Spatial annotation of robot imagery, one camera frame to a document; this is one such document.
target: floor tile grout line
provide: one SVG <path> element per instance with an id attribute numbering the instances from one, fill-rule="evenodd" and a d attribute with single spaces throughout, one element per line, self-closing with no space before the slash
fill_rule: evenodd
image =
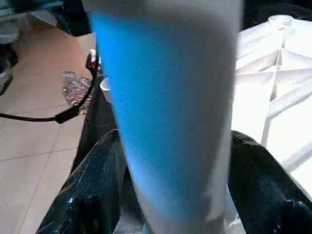
<path id="1" fill-rule="evenodd" d="M 25 157 L 33 157 L 33 156 L 39 156 L 39 155 L 45 155 L 45 154 L 50 154 L 50 153 L 54 153 L 54 152 L 61 152 L 61 151 L 66 151 L 66 150 L 72 150 L 72 149 L 76 149 L 77 147 L 71 147 L 71 148 L 66 148 L 66 149 L 62 149 L 62 150 L 52 150 L 52 151 L 48 151 L 48 152 L 43 152 L 43 153 L 39 153 L 39 154 L 33 154 L 33 155 L 25 155 L 25 156 L 21 156 L 21 157 L 13 157 L 13 158 L 6 158 L 6 159 L 1 159 L 1 162 L 4 161 L 9 161 L 9 160 L 13 160 L 13 159 L 20 159 L 20 158 L 25 158 Z"/>
<path id="2" fill-rule="evenodd" d="M 27 218 L 29 209 L 30 209 L 30 207 L 31 207 L 31 205 L 32 205 L 32 203 L 33 203 L 35 194 L 36 194 L 36 192 L 37 192 L 37 189 L 38 189 L 39 184 L 40 184 L 40 182 L 41 182 L 41 179 L 42 179 L 42 177 L 43 177 L 44 171 L 45 171 L 45 169 L 46 169 L 46 167 L 47 167 L 47 165 L 48 165 L 48 162 L 49 162 L 49 160 L 50 160 L 51 153 L 52 153 L 53 147 L 54 147 L 54 145 L 55 145 L 55 143 L 56 143 L 56 140 L 57 140 L 57 138 L 58 138 L 58 136 L 59 136 L 59 133 L 60 133 L 60 126 L 59 126 L 59 128 L 58 128 L 58 132 L 57 132 L 57 134 L 56 134 L 56 137 L 55 137 L 55 139 L 54 139 L 54 141 L 53 141 L 53 144 L 52 144 L 52 147 L 51 147 L 51 151 L 50 151 L 50 153 L 49 153 L 49 155 L 48 155 L 48 157 L 47 157 L 47 160 L 46 160 L 46 162 L 45 162 L 45 164 L 44 164 L 43 170 L 42 170 L 42 172 L 41 172 L 41 175 L 40 175 L 40 178 L 39 178 L 38 183 L 37 183 L 37 185 L 36 185 L 36 188 L 35 188 L 35 190 L 34 190 L 34 193 L 33 193 L 32 197 L 31 197 L 31 200 L 30 200 L 30 202 L 29 202 L 29 204 L 28 204 L 27 210 L 26 210 L 26 212 L 25 212 L 25 216 L 23 217 L 22 222 L 21 222 L 20 225 L 19 225 L 17 234 L 20 234 L 20 231 L 21 231 L 21 229 L 22 229 L 22 227 L 23 227 L 23 225 L 24 225 L 24 222 L 25 222 L 25 220 L 26 220 L 26 218 Z"/>

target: white cup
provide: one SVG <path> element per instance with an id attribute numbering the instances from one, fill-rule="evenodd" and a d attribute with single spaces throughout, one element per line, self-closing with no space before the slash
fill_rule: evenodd
<path id="1" fill-rule="evenodd" d="M 111 94 L 110 94 L 111 87 L 109 86 L 109 79 L 105 78 L 99 86 L 104 93 L 106 101 L 108 103 L 112 103 Z"/>

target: black wire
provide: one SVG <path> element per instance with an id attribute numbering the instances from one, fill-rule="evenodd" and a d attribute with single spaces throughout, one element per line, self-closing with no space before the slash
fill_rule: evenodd
<path id="1" fill-rule="evenodd" d="M 48 117 L 48 118 L 30 118 L 30 117 L 23 117 L 23 116 L 13 116 L 8 115 L 4 113 L 0 113 L 1 118 L 8 118 L 8 119 L 14 119 L 14 120 L 21 120 L 21 121 L 28 121 L 28 122 L 51 122 L 54 121 L 54 117 Z"/>
<path id="2" fill-rule="evenodd" d="M 83 96 L 82 100 L 75 106 L 68 108 L 66 111 L 67 112 L 71 109 L 73 110 L 79 110 L 79 108 L 86 102 L 86 100 L 88 99 L 89 95 L 92 92 L 92 89 L 94 87 L 94 84 L 96 82 L 97 76 L 98 76 L 98 66 L 99 66 L 99 56 L 98 56 L 98 52 L 96 51 L 96 64 L 95 64 L 95 68 L 94 70 L 90 70 L 91 75 L 92 75 L 92 80 L 91 80 L 91 84 L 90 87 L 88 89 L 88 91 L 86 92 L 86 94 Z M 14 120 L 20 120 L 20 121 L 28 121 L 28 122 L 52 122 L 52 121 L 57 121 L 56 116 L 53 117 L 47 117 L 47 118 L 31 118 L 31 117 L 24 117 L 24 116 L 14 116 L 14 115 L 8 115 L 8 114 L 4 114 L 4 113 L 0 113 L 0 117 L 1 118 L 8 118 L 8 119 L 14 119 Z"/>
<path id="3" fill-rule="evenodd" d="M 96 78 L 98 76 L 98 66 L 99 66 L 99 56 L 98 56 L 98 52 L 96 51 L 96 64 L 95 64 L 94 70 L 90 71 L 92 74 L 92 80 L 91 80 L 90 87 L 89 87 L 88 91 L 86 92 L 86 94 L 83 96 L 82 100 L 77 105 L 75 105 L 77 108 L 80 108 L 86 102 L 87 98 L 91 94 L 93 86 L 96 82 Z"/>

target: black cable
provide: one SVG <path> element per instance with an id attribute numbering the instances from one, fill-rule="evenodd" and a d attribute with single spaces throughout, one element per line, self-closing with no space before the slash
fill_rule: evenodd
<path id="1" fill-rule="evenodd" d="M 94 84 L 96 82 L 97 76 L 98 76 L 98 67 L 99 67 L 99 56 L 98 52 L 96 52 L 96 63 L 94 69 L 91 69 L 87 67 L 92 75 L 92 80 L 90 87 L 86 94 L 83 96 L 82 100 L 75 106 L 58 113 L 57 115 L 53 117 L 47 117 L 47 118 L 31 118 L 31 117 L 23 117 L 23 116 L 14 116 L 14 115 L 8 115 L 4 113 L 0 113 L 1 118 L 8 118 L 8 119 L 14 119 L 14 120 L 20 120 L 20 121 L 28 121 L 28 122 L 52 122 L 55 121 L 59 124 L 66 122 L 76 116 L 79 115 L 79 108 L 86 102 L 89 95 L 91 94 Z"/>
<path id="2" fill-rule="evenodd" d="M 76 105 L 76 107 L 80 108 L 86 102 L 87 98 L 91 94 L 93 86 L 96 82 L 96 78 L 98 76 L 98 66 L 99 66 L 99 56 L 98 56 L 98 52 L 96 52 L 96 63 L 94 66 L 94 70 L 90 71 L 91 75 L 92 75 L 90 87 L 89 87 L 88 91 L 86 92 L 86 94 L 83 96 L 82 100 Z"/>
<path id="3" fill-rule="evenodd" d="M 1 118 L 9 118 L 14 120 L 21 120 L 21 121 L 29 121 L 29 122 L 51 122 L 54 121 L 54 117 L 48 117 L 48 118 L 30 118 L 30 117 L 23 117 L 23 116 L 13 116 L 8 115 L 4 113 L 0 113 Z"/>

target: shiny black plastic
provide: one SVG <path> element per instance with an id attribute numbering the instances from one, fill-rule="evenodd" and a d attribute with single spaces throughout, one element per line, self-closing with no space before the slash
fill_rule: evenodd
<path id="1" fill-rule="evenodd" d="M 118 131 L 112 130 L 71 173 L 37 234 L 129 234 L 142 227 Z"/>
<path id="2" fill-rule="evenodd" d="M 312 233 L 312 204 L 274 157 L 232 133 L 228 186 L 248 234 Z"/>

